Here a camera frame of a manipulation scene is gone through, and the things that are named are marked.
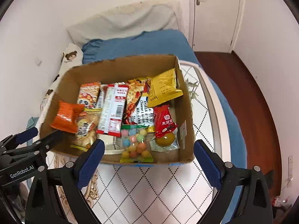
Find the colourful candy balls bag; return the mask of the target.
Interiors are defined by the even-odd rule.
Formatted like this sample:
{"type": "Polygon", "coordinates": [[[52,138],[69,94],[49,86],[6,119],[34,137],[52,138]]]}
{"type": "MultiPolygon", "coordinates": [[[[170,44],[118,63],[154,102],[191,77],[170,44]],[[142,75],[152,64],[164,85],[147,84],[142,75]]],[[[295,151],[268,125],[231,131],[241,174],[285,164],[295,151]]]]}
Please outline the colourful candy balls bag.
{"type": "Polygon", "coordinates": [[[121,126],[121,143],[123,150],[120,163],[153,163],[147,139],[148,126],[123,124],[121,126]]]}

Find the bear print cloth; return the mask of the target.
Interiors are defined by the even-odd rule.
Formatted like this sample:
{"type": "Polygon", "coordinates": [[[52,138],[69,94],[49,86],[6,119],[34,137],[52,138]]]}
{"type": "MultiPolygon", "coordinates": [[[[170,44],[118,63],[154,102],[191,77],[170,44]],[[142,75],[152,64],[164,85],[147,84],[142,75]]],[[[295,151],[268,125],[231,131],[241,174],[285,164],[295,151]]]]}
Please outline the bear print cloth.
{"type": "Polygon", "coordinates": [[[39,117],[39,122],[43,123],[50,107],[53,94],[57,89],[61,79],[64,74],[68,72],[72,67],[81,66],[83,60],[83,52],[77,45],[70,43],[68,47],[63,52],[63,57],[61,59],[60,69],[55,77],[54,81],[50,85],[50,88],[47,90],[42,102],[41,102],[41,114],[39,117]]]}

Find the yellow instant noodle packet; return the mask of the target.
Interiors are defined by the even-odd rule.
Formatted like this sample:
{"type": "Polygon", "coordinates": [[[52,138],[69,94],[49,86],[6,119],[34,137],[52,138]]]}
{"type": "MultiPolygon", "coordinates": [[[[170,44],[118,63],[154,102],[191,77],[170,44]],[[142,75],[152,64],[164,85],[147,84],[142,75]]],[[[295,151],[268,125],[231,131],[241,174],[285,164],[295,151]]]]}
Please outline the yellow instant noodle packet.
{"type": "Polygon", "coordinates": [[[155,131],[154,110],[148,107],[150,78],[139,77],[125,83],[128,86],[123,123],[145,126],[148,133],[155,131]]]}

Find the white pillow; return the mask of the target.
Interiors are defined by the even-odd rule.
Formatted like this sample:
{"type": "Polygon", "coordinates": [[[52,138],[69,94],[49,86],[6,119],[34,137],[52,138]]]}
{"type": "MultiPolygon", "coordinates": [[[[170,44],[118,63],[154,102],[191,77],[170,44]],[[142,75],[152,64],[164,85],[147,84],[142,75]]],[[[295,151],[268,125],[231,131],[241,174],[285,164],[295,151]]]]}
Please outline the white pillow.
{"type": "Polygon", "coordinates": [[[71,39],[79,47],[92,39],[126,38],[161,29],[184,32],[178,0],[146,0],[118,6],[67,27],[71,39]]]}

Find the white quilted bed cover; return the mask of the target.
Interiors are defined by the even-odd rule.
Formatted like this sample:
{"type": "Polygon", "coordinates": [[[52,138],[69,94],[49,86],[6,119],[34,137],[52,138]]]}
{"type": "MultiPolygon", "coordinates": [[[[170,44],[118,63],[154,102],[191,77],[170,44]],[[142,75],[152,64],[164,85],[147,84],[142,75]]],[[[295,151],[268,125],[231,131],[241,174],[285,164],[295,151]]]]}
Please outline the white quilted bed cover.
{"type": "MultiPolygon", "coordinates": [[[[229,160],[226,119],[207,74],[187,61],[180,61],[180,69],[192,93],[196,138],[229,160]]],[[[159,165],[102,163],[82,194],[102,223],[196,223],[216,189],[197,160],[159,165]]]]}

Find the orange panda snack packet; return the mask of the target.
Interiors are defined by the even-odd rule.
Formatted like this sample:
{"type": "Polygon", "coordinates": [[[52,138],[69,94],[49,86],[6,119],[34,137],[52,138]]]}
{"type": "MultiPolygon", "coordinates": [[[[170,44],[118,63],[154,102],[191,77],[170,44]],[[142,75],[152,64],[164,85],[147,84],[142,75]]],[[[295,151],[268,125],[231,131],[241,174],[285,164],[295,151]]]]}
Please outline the orange panda snack packet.
{"type": "Polygon", "coordinates": [[[100,82],[84,83],[80,86],[77,103],[83,104],[86,108],[94,109],[96,107],[100,82]]]}

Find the white door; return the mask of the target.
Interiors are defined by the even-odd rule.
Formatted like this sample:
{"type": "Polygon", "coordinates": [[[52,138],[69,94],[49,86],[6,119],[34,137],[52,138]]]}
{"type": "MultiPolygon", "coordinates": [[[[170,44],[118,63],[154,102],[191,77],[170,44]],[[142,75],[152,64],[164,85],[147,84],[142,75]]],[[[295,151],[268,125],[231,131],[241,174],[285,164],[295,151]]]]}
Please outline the white door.
{"type": "Polygon", "coordinates": [[[224,52],[233,49],[239,29],[243,0],[207,0],[191,3],[190,42],[196,52],[224,52]]]}

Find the cardboard box with blue print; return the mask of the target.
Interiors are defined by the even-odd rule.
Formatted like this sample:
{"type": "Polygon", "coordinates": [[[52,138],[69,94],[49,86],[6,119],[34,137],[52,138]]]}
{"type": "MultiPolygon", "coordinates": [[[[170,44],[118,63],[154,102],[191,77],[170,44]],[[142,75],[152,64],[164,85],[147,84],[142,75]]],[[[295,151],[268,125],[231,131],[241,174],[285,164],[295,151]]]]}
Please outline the cardboard box with blue print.
{"type": "Polygon", "coordinates": [[[174,100],[176,123],[178,125],[178,150],[154,152],[154,164],[188,163],[193,161],[192,105],[189,91],[180,70],[180,64],[174,55],[143,55],[116,58],[88,63],[73,67],[67,71],[54,91],[45,121],[41,125],[40,137],[49,135],[54,129],[50,126],[59,110],[59,102],[76,103],[81,84],[101,82],[112,84],[138,77],[154,77],[174,68],[179,89],[183,95],[174,100]]]}

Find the red white long snack packet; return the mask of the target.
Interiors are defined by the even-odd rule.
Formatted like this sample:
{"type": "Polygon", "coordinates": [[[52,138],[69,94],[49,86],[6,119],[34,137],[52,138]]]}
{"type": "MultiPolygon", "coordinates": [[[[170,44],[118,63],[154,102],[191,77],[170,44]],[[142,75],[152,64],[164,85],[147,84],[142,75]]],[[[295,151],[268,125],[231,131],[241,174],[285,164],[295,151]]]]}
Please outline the red white long snack packet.
{"type": "Polygon", "coordinates": [[[129,87],[126,84],[109,84],[102,104],[97,133],[120,137],[124,108],[129,87]]]}

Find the red small snack packet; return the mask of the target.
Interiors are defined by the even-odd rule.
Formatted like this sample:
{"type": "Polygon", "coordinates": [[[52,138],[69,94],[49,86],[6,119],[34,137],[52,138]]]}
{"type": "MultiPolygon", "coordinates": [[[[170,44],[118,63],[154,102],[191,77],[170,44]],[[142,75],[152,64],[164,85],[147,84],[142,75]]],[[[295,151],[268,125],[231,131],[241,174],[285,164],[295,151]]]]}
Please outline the red small snack packet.
{"type": "Polygon", "coordinates": [[[169,105],[154,107],[154,126],[156,138],[161,138],[177,128],[170,114],[169,105]]]}

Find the clear packet with yellow ball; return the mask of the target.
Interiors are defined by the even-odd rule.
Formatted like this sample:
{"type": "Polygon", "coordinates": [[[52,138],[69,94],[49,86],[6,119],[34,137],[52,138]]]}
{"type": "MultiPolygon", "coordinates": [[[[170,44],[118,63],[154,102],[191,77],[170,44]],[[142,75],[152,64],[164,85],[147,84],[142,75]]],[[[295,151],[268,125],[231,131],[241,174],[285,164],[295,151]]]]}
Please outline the clear packet with yellow ball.
{"type": "Polygon", "coordinates": [[[173,132],[167,133],[160,138],[154,136],[149,144],[151,150],[154,152],[168,152],[179,149],[176,134],[173,132]]]}

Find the orange small snack packet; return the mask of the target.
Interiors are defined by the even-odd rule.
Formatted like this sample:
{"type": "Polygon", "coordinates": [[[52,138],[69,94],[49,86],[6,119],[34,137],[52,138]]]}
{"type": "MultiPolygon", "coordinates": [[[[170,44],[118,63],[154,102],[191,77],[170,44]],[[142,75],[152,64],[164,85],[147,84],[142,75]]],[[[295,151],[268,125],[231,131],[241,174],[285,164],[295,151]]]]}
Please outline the orange small snack packet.
{"type": "Polygon", "coordinates": [[[77,133],[78,126],[76,120],[81,112],[85,109],[83,104],[72,104],[59,101],[59,109],[51,127],[67,133],[77,133]]]}

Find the bag of round biscuits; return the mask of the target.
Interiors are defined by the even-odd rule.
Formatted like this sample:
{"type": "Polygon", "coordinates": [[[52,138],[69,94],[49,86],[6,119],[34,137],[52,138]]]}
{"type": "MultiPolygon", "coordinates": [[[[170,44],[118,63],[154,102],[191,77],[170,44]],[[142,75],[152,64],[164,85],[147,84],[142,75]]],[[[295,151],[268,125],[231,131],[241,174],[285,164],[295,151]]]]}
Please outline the bag of round biscuits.
{"type": "Polygon", "coordinates": [[[86,152],[97,139],[97,128],[102,109],[85,108],[78,116],[76,125],[78,132],[70,147],[86,152]]]}

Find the yellow snack packet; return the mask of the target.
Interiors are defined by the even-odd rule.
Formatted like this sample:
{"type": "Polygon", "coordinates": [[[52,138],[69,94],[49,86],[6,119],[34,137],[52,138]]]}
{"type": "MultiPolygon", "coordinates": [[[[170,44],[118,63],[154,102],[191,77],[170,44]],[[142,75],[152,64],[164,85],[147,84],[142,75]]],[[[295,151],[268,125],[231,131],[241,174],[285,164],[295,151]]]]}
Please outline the yellow snack packet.
{"type": "Polygon", "coordinates": [[[183,95],[183,91],[177,88],[176,72],[172,68],[150,80],[147,106],[153,108],[183,95]]]}

